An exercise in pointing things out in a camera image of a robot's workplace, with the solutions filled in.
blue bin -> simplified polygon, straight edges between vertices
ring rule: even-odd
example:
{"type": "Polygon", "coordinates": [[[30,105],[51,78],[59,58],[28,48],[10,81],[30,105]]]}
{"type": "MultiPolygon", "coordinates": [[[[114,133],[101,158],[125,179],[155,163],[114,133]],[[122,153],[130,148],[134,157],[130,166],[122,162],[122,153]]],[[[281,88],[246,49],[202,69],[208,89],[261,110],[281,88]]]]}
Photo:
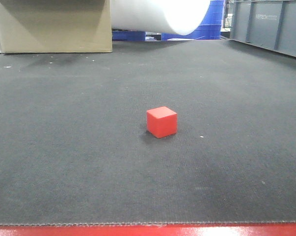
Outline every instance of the blue bin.
{"type": "Polygon", "coordinates": [[[211,0],[207,14],[200,26],[188,35],[178,35],[162,33],[162,41],[171,38],[190,38],[190,39],[220,39],[222,19],[223,19],[224,0],[211,0]]]}
{"type": "Polygon", "coordinates": [[[112,32],[113,41],[145,41],[146,32],[144,31],[118,31],[112,32]]]}

red cube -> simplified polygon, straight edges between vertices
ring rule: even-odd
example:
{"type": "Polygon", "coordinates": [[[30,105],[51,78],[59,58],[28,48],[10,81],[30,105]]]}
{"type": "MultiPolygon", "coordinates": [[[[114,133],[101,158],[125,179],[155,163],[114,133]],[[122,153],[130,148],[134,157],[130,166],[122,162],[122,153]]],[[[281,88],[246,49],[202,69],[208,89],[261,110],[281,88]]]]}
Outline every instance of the red cube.
{"type": "Polygon", "coordinates": [[[147,111],[147,129],[157,138],[177,133],[177,113],[168,107],[158,107],[147,111]]]}

red edge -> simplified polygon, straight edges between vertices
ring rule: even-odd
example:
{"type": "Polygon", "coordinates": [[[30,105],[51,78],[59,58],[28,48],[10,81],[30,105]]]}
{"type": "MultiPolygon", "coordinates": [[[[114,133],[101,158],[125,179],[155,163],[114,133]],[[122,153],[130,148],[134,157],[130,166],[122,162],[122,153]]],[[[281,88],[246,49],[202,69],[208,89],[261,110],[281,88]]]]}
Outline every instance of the red edge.
{"type": "Polygon", "coordinates": [[[296,223],[0,226],[0,236],[296,236],[296,223]]]}

white cylinder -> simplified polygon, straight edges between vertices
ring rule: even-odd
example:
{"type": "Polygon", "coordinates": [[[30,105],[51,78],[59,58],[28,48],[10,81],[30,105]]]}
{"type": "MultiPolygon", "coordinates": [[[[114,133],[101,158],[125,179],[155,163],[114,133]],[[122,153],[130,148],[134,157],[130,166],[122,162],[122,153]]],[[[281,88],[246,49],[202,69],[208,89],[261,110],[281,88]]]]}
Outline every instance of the white cylinder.
{"type": "Polygon", "coordinates": [[[187,35],[209,5],[210,0],[111,0],[112,28],[187,35]]]}

gray metal panel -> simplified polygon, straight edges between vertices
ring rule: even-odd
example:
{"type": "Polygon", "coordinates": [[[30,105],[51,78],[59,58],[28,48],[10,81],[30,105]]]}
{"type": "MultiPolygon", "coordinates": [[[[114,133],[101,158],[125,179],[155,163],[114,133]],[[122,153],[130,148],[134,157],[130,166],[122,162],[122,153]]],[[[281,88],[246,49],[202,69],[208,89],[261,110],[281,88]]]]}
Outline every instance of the gray metal panel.
{"type": "Polygon", "coordinates": [[[285,5],[278,50],[296,56],[296,1],[285,5]]]}
{"type": "Polygon", "coordinates": [[[231,39],[296,57],[296,0],[234,3],[231,39]]]}
{"type": "Polygon", "coordinates": [[[281,7],[281,1],[255,3],[248,41],[257,46],[274,49],[281,7]]]}
{"type": "Polygon", "coordinates": [[[234,23],[236,24],[236,29],[232,36],[233,39],[239,41],[246,41],[249,13],[250,13],[250,2],[237,2],[236,7],[234,8],[235,16],[234,23]]]}

